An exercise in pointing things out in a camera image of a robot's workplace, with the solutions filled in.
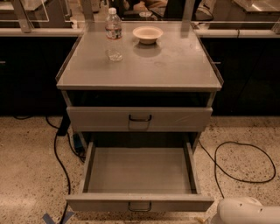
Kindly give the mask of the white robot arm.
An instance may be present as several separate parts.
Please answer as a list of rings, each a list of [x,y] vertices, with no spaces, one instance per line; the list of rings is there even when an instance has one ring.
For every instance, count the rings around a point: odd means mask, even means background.
[[[280,206],[264,206],[252,197],[225,198],[213,217],[195,220],[199,224],[280,224]]]

